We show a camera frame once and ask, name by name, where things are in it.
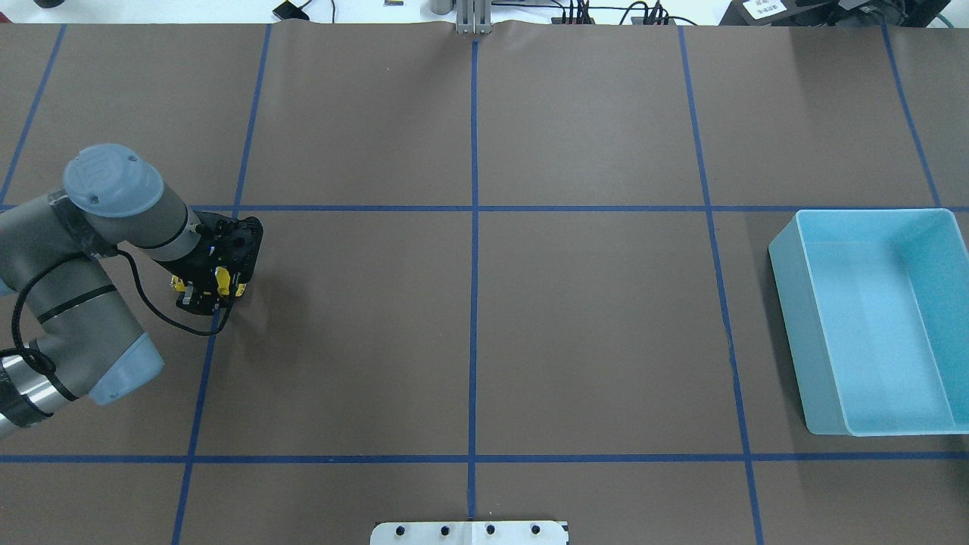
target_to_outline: plastic tray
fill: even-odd
[[[801,210],[770,260],[808,430],[969,433],[969,254],[949,210]]]

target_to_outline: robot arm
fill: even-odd
[[[43,357],[15,348],[0,360],[0,438],[85,395],[110,403],[161,371],[161,356],[97,261],[116,255],[118,243],[174,275],[178,307],[212,315],[251,279],[262,235],[256,218],[192,211],[118,144],[83,150],[65,169],[63,189],[0,214],[0,294],[29,290],[26,306],[45,332],[27,344]]]

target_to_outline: blue grid line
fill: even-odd
[[[41,76],[41,83],[37,86],[37,93],[34,94],[34,102],[30,104],[30,111],[27,113],[27,119],[23,123],[23,130],[20,131],[20,139],[16,141],[14,156],[11,158],[10,167],[7,169],[7,177],[3,180],[3,187],[0,187],[0,203],[3,203],[7,199],[7,191],[10,190],[10,184],[14,181],[16,163],[20,160],[20,153],[23,151],[23,146],[27,143],[30,126],[33,125],[34,115],[37,113],[37,108],[41,105],[41,98],[44,96],[47,80],[50,79],[50,72],[53,70],[54,61],[57,60],[57,53],[60,51],[60,45],[64,41],[64,33],[66,31],[67,25],[62,24],[60,31],[57,32],[57,39],[54,40],[54,47],[50,50],[50,57],[47,59],[44,75]]]
[[[0,210],[14,205],[0,205]],[[286,212],[796,212],[812,210],[920,209],[910,207],[852,207],[831,205],[191,205],[195,210]],[[946,207],[969,211],[969,207]]]
[[[370,465],[370,464],[467,464],[463,454],[362,455],[362,456],[196,456],[196,464],[307,464],[307,465]]]
[[[219,324],[220,313],[216,312],[212,316],[210,329],[215,329]],[[199,394],[195,400],[195,416],[192,418],[192,432],[188,440],[188,454],[185,457],[185,469],[182,473],[181,490],[178,493],[178,508],[175,510],[175,522],[172,525],[172,545],[177,545],[181,540],[182,523],[185,520],[185,507],[188,504],[188,492],[192,485],[192,470],[195,467],[195,452],[199,444],[199,429],[202,426],[202,412],[205,406],[205,393],[208,390],[208,374],[212,368],[212,355],[215,352],[215,338],[213,335],[208,338],[205,347],[205,360],[202,365],[202,377],[199,381]]]
[[[744,454],[481,454],[480,464],[646,464],[744,462]]]
[[[776,452],[714,454],[478,454],[476,464],[702,464],[753,462],[891,462],[969,460],[966,451]],[[188,456],[112,454],[5,454],[0,464],[178,464]],[[193,465],[467,464],[464,454],[405,455],[196,455]]]
[[[285,211],[285,212],[470,212],[467,205],[239,205],[226,207],[244,211]]]
[[[697,103],[693,94],[693,82],[690,77],[690,60],[686,51],[686,36],[683,27],[677,27],[679,34],[680,56],[683,57],[683,79],[686,85],[686,98],[690,107],[690,122],[693,126],[693,146],[697,153],[697,167],[700,171],[700,185],[703,189],[703,204],[706,206],[706,228],[710,236],[710,250],[713,255],[713,269],[717,277],[717,292],[720,297],[720,314],[727,335],[727,347],[730,353],[731,373],[734,380],[734,401],[736,405],[736,420],[740,431],[740,444],[743,447],[744,468],[747,473],[747,491],[750,495],[750,512],[754,524],[754,537],[758,545],[764,544],[764,530],[761,525],[761,507],[757,499],[757,482],[754,477],[754,463],[750,458],[750,440],[747,435],[747,417],[743,410],[743,393],[740,389],[740,371],[736,365],[736,351],[734,349],[734,332],[730,323],[730,309],[727,307],[727,290],[724,287],[723,269],[720,264],[720,248],[717,245],[716,226],[713,223],[713,207],[710,202],[710,189],[706,179],[706,164],[703,161],[703,144],[700,138],[700,122],[697,118]]]
[[[806,452],[754,454],[755,462],[830,462],[848,460],[969,460],[969,452]]]
[[[702,206],[691,205],[485,205],[482,212],[702,212]]]
[[[477,511],[478,455],[478,40],[471,43],[471,306],[468,338],[468,519]]]
[[[256,129],[256,114],[259,110],[259,97],[263,88],[263,74],[266,72],[266,57],[269,50],[269,38],[272,35],[272,25],[266,25],[266,32],[263,36],[263,50],[259,59],[259,71],[256,74],[256,88],[253,91],[252,108],[249,111],[249,125],[246,129],[245,144],[242,150],[242,162],[239,165],[239,177],[235,187],[235,201],[233,217],[238,217],[239,200],[242,198],[242,190],[245,185],[246,166],[249,160],[249,148],[252,144],[252,134]],[[218,327],[219,318],[225,310],[216,312],[212,316],[211,329]],[[188,493],[192,485],[192,470],[196,449],[199,444],[199,429],[202,427],[202,414],[205,407],[205,394],[208,390],[208,377],[212,368],[212,356],[215,352],[215,340],[217,336],[208,338],[208,345],[205,348],[205,361],[202,366],[202,378],[199,382],[199,395],[196,398],[195,416],[192,419],[192,432],[189,436],[188,459],[185,461],[185,471],[182,475],[181,492],[178,495],[178,508],[175,511],[175,521],[172,525],[172,545],[178,545],[181,541],[181,529],[185,520],[185,507],[188,503]]]
[[[242,202],[242,191],[245,190],[245,173],[249,165],[249,149],[252,147],[252,135],[256,131],[256,113],[259,111],[259,97],[263,93],[263,74],[266,72],[266,56],[269,53],[269,37],[272,36],[272,25],[266,25],[263,35],[263,52],[259,57],[259,72],[256,73],[256,90],[252,95],[252,107],[249,109],[249,126],[246,128],[245,145],[242,147],[242,160],[239,164],[239,180],[235,185],[235,199],[233,200],[233,217],[238,217],[238,207]]]
[[[0,464],[185,464],[187,456],[3,454]]]
[[[928,169],[928,160],[925,158],[925,150],[922,149],[922,139],[919,138],[919,131],[915,128],[915,119],[912,118],[912,112],[909,111],[908,107],[908,100],[905,99],[905,89],[902,87],[902,78],[898,74],[898,65],[895,63],[895,53],[891,48],[889,28],[884,24],[882,25],[882,38],[885,40],[885,51],[889,55],[891,75],[895,78],[895,89],[898,91],[898,101],[902,105],[902,111],[905,112],[905,120],[908,121],[909,131],[912,133],[912,141],[915,143],[915,151],[919,154],[919,161],[922,163],[922,171],[925,172],[925,181],[928,182],[928,190],[932,193],[932,202],[935,203],[936,207],[941,207],[942,201],[939,200],[939,192],[935,188],[935,180],[932,179],[932,172]]]

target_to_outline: electrical cable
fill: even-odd
[[[692,20],[690,20],[690,19],[688,19],[686,17],[681,17],[681,16],[667,16],[667,19],[681,20],[683,22],[688,22],[688,23],[692,24],[693,26],[699,26],[697,23],[693,22]]]
[[[20,288],[20,293],[17,294],[16,303],[14,304],[14,315],[10,321],[11,337],[14,338],[14,347],[0,350],[0,358],[19,356],[23,358],[23,361],[30,364],[31,369],[34,369],[41,374],[54,373],[56,369],[54,362],[51,361],[44,352],[23,345],[23,335],[20,332],[20,316],[23,314],[23,306],[27,303],[27,295],[30,294],[30,290],[32,290],[38,282],[50,274],[54,269],[57,269],[61,265],[81,257],[86,256],[83,253],[74,253],[59,259],[53,265],[47,267],[43,271],[38,272],[33,278],[28,280],[22,288]],[[0,373],[0,379],[4,378],[9,379],[7,373]]]
[[[642,0],[638,0],[637,2],[633,2],[632,4],[629,5],[628,8],[626,8],[626,11],[623,12],[622,14],[622,18],[619,20],[619,24],[626,22],[626,17],[629,16],[629,13],[632,12],[633,9],[635,9],[636,6],[639,6],[639,5],[642,5],[642,16],[646,17],[649,10],[649,5],[643,2]]]
[[[312,1],[313,0],[306,0],[305,2],[303,2],[301,6],[299,6],[299,8],[303,9],[306,6],[309,6],[309,3]],[[336,22],[336,0],[329,0],[329,6],[330,6],[329,22],[335,23]]]
[[[226,302],[225,313],[222,315],[222,320],[220,320],[219,322],[219,327],[211,331],[200,331],[172,320],[164,313],[162,313],[162,311],[159,310],[158,307],[153,305],[152,302],[148,300],[148,296],[145,295],[144,288],[141,287],[141,276],[138,274],[138,264],[135,263],[135,258],[132,257],[130,253],[124,250],[117,250],[117,252],[118,252],[118,255],[128,260],[128,266],[131,267],[131,276],[135,280],[135,289],[138,290],[138,296],[141,297],[141,300],[144,302],[144,305],[147,306],[148,309],[151,310],[151,312],[155,316],[158,316],[159,318],[161,318],[163,322],[169,324],[170,326],[175,326],[184,332],[188,332],[192,335],[197,335],[199,337],[211,337],[213,335],[217,335],[223,330],[223,328],[226,327],[226,322],[229,321],[229,314],[233,310],[235,291],[238,289],[238,286],[236,286],[235,284],[230,284],[229,286],[229,300]]]
[[[520,4],[518,2],[492,2],[492,6],[503,6],[509,8],[553,8],[558,9],[557,6],[549,6],[545,4]],[[623,12],[626,8],[618,8],[615,6],[589,6],[590,10],[616,10]]]

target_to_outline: sticker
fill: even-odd
[[[787,11],[781,0],[747,0],[743,3],[743,7],[747,8],[754,19],[776,16]]]

